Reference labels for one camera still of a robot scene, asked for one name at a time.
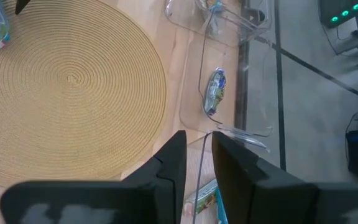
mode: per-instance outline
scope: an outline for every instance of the light wood tabletop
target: light wood tabletop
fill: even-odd
[[[148,35],[153,40],[162,62],[167,71],[168,79],[168,114],[167,120],[165,121],[165,126],[160,134],[160,137],[155,142],[154,146],[147,155],[133,167],[123,172],[120,176],[117,176],[113,179],[123,179],[139,168],[145,161],[147,161],[153,154],[155,154],[161,146],[165,144],[166,141],[172,137],[179,129],[185,129],[187,134],[188,142],[192,142],[202,136],[204,133],[198,131],[192,131],[186,129],[185,126],[180,121],[180,105],[181,105],[181,96],[182,91],[190,91],[183,88],[184,80],[186,73],[186,62],[188,58],[191,57],[189,54],[190,49],[192,48],[191,43],[195,38],[195,33],[192,31],[179,27],[171,23],[164,14],[165,0],[100,0],[106,4],[117,7],[127,13],[132,17],[136,22],[139,23],[141,27],[148,33]],[[236,72],[237,69],[237,59],[233,58],[230,61],[225,61],[221,63],[230,63],[232,67],[232,73]],[[229,97],[234,97],[235,83],[227,83],[229,89]],[[231,110],[234,109],[234,100],[227,101],[227,107],[230,107]],[[197,104],[195,107],[200,107],[199,101],[194,102]],[[225,116],[228,120],[233,120],[234,113],[231,113],[230,116]],[[194,118],[195,126],[202,126],[196,118]],[[4,192],[4,188],[0,187],[0,196]]]

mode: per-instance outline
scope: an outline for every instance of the round placemat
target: round placemat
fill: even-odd
[[[4,1],[0,185],[108,179],[144,157],[167,106],[161,60],[120,10],[94,0]]]

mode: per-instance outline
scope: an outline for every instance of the gray floor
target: gray floor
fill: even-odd
[[[351,72],[358,57],[334,53],[319,22],[318,1],[279,2],[282,48],[358,90],[358,70]],[[354,19],[339,26],[339,38],[346,38],[355,29]],[[336,29],[327,33],[334,45],[340,43]],[[274,21],[265,36],[275,42]],[[266,117],[273,130],[269,137],[260,138],[270,148],[270,154],[260,155],[279,166],[275,54],[273,49],[266,54],[265,44],[250,44],[249,85],[260,83],[263,77],[263,90],[249,94],[247,128],[254,129],[262,123],[253,108],[261,104],[261,97],[256,95],[263,93]],[[357,56],[357,52],[345,54]],[[286,56],[282,56],[282,77],[287,171],[308,181],[357,181],[347,171],[344,135],[351,116],[358,111],[358,96]]]

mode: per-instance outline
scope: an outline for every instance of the green light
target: green light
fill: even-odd
[[[354,10],[358,10],[358,4],[355,4],[355,5],[353,6],[353,9],[354,9]]]

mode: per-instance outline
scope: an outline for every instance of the wooden table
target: wooden table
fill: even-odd
[[[186,129],[179,118],[179,107],[181,103],[181,94],[183,89],[183,81],[185,64],[187,61],[188,50],[191,41],[194,39],[194,33],[188,29],[178,27],[172,24],[163,12],[165,7],[165,0],[101,0],[106,4],[117,7],[131,16],[137,21],[152,38],[162,62],[167,71],[168,78],[168,115],[165,126],[161,132],[160,137],[150,149],[149,153],[137,164],[130,169],[123,172],[120,176],[114,179],[123,179],[137,168],[139,168],[145,161],[147,161],[153,154],[155,154],[160,147],[179,129],[185,129],[187,133],[188,142],[192,142],[202,136],[204,133]],[[233,72],[237,69],[237,59],[232,61]],[[0,196],[4,192],[4,188],[0,187]]]

